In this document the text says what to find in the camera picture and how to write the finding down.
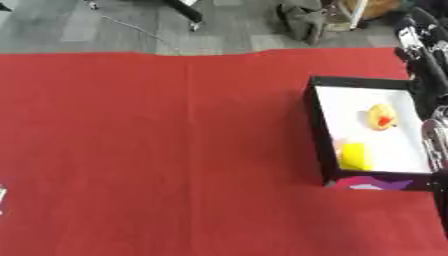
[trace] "chair wheel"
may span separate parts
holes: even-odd
[[[204,25],[204,22],[190,22],[190,31],[191,32],[196,32],[198,31],[202,26]]]
[[[89,7],[90,7],[90,9],[92,9],[92,10],[98,10],[98,9],[99,9],[98,4],[97,4],[97,3],[94,3],[94,2],[90,2],[90,3],[89,3]]]

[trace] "black object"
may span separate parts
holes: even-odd
[[[12,10],[6,7],[3,3],[0,3],[0,11],[12,12]]]
[[[305,100],[308,109],[308,116],[312,125],[313,138],[316,143],[316,151],[321,164],[323,184],[337,182],[340,179],[354,176],[370,176],[384,182],[396,182],[412,180],[405,190],[431,191],[429,186],[431,173],[405,173],[400,172],[366,172],[362,170],[343,170],[339,168],[337,156],[333,147],[333,138],[328,130],[328,126],[321,108],[321,103],[316,87],[348,87],[348,88],[370,88],[370,89],[408,89],[408,80],[388,80],[388,79],[363,79],[348,77],[312,77],[306,93]]]
[[[361,170],[343,170],[339,167],[333,146],[333,138],[329,132],[323,114],[317,86],[392,89],[407,91],[409,80],[363,79],[347,77],[312,77],[305,92],[305,104],[310,119],[311,130],[315,142],[315,150],[321,166],[323,185],[331,185],[342,179],[356,176],[370,176],[382,182],[412,180],[404,190],[430,191],[434,195],[443,228],[448,235],[448,176],[445,171],[434,173],[377,172]]]
[[[448,105],[448,32],[421,8],[414,8],[398,23],[399,38],[405,30],[415,32],[416,43],[397,48],[395,52],[414,77],[409,91],[420,119],[426,120],[438,106]]]

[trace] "black bag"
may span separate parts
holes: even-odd
[[[316,44],[322,37],[326,9],[312,10],[290,1],[276,6],[276,16],[290,37]]]

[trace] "yellow block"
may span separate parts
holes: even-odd
[[[364,143],[346,143],[342,146],[339,167],[344,170],[372,170],[372,153]]]

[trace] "floor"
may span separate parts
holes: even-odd
[[[187,21],[160,0],[97,0],[100,11],[90,10],[82,0],[3,0],[14,12],[0,13],[0,52],[208,55],[310,47],[276,31],[272,12],[276,1],[200,0],[195,6],[204,13],[207,24],[191,33]],[[136,25],[166,43],[102,15]],[[376,22],[366,30],[327,33],[313,47],[395,45],[392,29]]]

